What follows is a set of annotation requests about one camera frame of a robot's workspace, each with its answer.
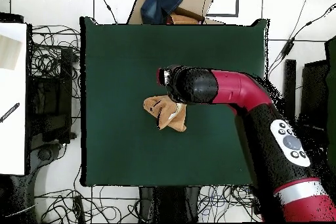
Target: green table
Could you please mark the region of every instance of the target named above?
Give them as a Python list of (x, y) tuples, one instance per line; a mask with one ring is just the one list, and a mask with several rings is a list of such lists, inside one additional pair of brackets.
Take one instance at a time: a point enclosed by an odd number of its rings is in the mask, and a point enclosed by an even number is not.
[(329, 146), (327, 155), (328, 162), (336, 174), (336, 37), (325, 44), (325, 54), (330, 65), (330, 71), (326, 77), (329, 90), (327, 121)]
[(250, 183), (234, 115), (227, 106), (187, 106), (187, 128), (179, 133), (170, 127), (159, 131), (142, 103), (147, 97), (166, 94), (156, 83), (156, 70), (171, 64), (262, 77), (266, 27), (266, 20), (249, 27), (151, 26), (96, 25), (81, 18), (85, 184)]

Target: red robot arm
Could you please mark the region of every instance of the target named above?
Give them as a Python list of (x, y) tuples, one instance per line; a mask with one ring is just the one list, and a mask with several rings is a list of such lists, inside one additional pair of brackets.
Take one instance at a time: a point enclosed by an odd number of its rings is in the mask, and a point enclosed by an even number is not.
[(157, 77), (175, 102), (231, 107), (265, 221), (336, 220), (336, 207), (312, 173), (300, 140), (251, 76), (171, 66), (159, 69)]

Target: black cable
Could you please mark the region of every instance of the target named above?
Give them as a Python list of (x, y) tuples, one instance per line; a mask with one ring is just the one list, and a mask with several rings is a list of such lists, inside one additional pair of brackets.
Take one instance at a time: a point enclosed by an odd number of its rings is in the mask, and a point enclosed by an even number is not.
[[(318, 18), (316, 18), (316, 19), (314, 19), (314, 20), (312, 20), (312, 21), (307, 22), (307, 23), (306, 23), (306, 24), (305, 24), (299, 31), (297, 31), (297, 33), (296, 33), (290, 40), (288, 40), (288, 42), (286, 43), (285, 47), (282, 49), (282, 52), (285, 52), (285, 53), (283, 54), (281, 61), (282, 61), (282, 60), (289, 54), (291, 48), (292, 48), (293, 45), (294, 45), (293, 42), (294, 42), (295, 37), (297, 36), (297, 34), (298, 34), (299, 32), (301, 32), (305, 27), (307, 27), (307, 26), (311, 25), (312, 23), (314, 23), (315, 21), (317, 21), (317, 20), (323, 18), (325, 15), (327, 15), (328, 13), (330, 13), (335, 7), (336, 7), (336, 3), (332, 4), (332, 5), (325, 11), (325, 13), (323, 13), (323, 15), (321, 15), (320, 17), (318, 17)], [(272, 73), (272, 71), (273, 71), (277, 66), (279, 66), (279, 64), (281, 63), (281, 61), (279, 61), (279, 63), (278, 63), (276, 66), (274, 66), (274, 67), (270, 70), (270, 72), (268, 73), (268, 77), (270, 77), (270, 74)]]
[(291, 35), (293, 35), (295, 29), (297, 28), (297, 24), (299, 23), (299, 20), (300, 20), (300, 17), (301, 17), (303, 8), (304, 8), (305, 5), (306, 5), (306, 1), (307, 1), (307, 0), (304, 0), (304, 3), (303, 3), (303, 5), (302, 5), (302, 8), (301, 8), (301, 11), (300, 11), (300, 14), (299, 14), (299, 17), (298, 17), (298, 19), (297, 19), (297, 23), (296, 23), (296, 25), (295, 25), (293, 31), (292, 31), (291, 34), (289, 35), (289, 38), (288, 38), (288, 40), (287, 40), (287, 43), (285, 44), (285, 46), (283, 47), (283, 49), (279, 52), (279, 54), (278, 54), (278, 56), (276, 57), (275, 61), (270, 65), (269, 70), (272, 69), (273, 65), (274, 65), (279, 59), (283, 60), (283, 59), (285, 58), (285, 56), (283, 56), (284, 51), (285, 51), (285, 48), (289, 46), (289, 42), (291, 41)]
[(111, 7), (107, 4), (107, 2), (106, 2), (105, 0), (103, 0), (103, 1), (104, 1), (104, 3), (105, 3), (106, 7), (108, 8), (108, 10), (112, 13), (114, 22), (115, 22), (116, 24), (118, 24), (116, 18), (114, 17), (114, 14), (113, 14), (113, 12), (112, 12)]

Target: control buttons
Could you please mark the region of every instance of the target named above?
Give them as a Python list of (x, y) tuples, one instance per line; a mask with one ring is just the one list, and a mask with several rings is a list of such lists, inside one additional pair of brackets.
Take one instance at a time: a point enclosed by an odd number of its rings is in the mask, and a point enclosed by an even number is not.
[(291, 156), (294, 157), (294, 158), (298, 158), (299, 157), (299, 154), (297, 152), (291, 152)]
[(290, 148), (291, 150), (300, 150), (301, 149), (301, 142), (296, 138), (295, 136), (292, 135), (287, 135), (286, 137), (283, 138), (283, 144), (287, 147)]

